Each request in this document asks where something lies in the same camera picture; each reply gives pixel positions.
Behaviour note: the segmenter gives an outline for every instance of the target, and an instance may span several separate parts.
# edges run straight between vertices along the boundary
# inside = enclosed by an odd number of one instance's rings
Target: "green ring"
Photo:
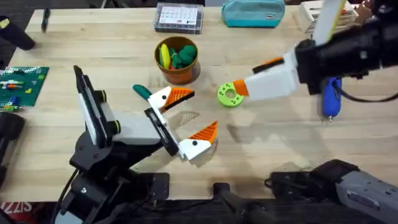
[[[235,93],[234,98],[226,96],[226,92],[232,90]],[[236,93],[235,86],[232,83],[224,83],[217,90],[218,101],[227,107],[236,107],[243,102],[243,96]]]

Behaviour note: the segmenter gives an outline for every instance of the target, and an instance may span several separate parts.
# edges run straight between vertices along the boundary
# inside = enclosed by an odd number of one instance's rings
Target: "green lego baseplate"
[[[18,106],[34,106],[48,71],[48,67],[7,67],[0,75],[0,82],[15,80],[24,83],[22,88],[12,90],[5,90],[4,85],[0,85],[0,106],[7,105],[12,96],[17,97]]]

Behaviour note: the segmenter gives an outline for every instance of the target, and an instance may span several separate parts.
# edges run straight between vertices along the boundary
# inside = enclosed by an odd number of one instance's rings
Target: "blue handle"
[[[340,78],[329,78],[328,83],[323,89],[322,113],[324,116],[334,118],[341,109],[341,94],[333,88],[332,83],[337,82],[341,88],[342,81]]]

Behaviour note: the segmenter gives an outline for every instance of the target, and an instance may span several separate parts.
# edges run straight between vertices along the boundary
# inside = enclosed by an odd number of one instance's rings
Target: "screw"
[[[360,53],[359,53],[359,56],[361,57],[361,59],[362,60],[365,60],[365,59],[367,59],[368,58],[368,53],[366,52],[366,51],[361,51]]]

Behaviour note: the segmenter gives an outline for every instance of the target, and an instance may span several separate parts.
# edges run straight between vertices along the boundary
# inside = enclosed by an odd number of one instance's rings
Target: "red label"
[[[17,222],[35,223],[32,219],[32,204],[29,202],[3,202],[0,208]]]

